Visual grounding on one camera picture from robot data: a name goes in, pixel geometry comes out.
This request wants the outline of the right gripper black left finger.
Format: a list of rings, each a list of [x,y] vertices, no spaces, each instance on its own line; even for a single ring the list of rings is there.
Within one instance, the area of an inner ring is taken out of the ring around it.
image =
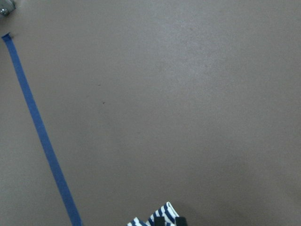
[[[154,226],[164,226],[164,218],[154,218]]]

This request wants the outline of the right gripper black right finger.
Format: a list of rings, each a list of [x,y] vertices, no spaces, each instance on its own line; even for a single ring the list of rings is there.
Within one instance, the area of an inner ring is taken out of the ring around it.
[[[185,217],[176,217],[175,218],[176,226],[188,226],[187,220]]]

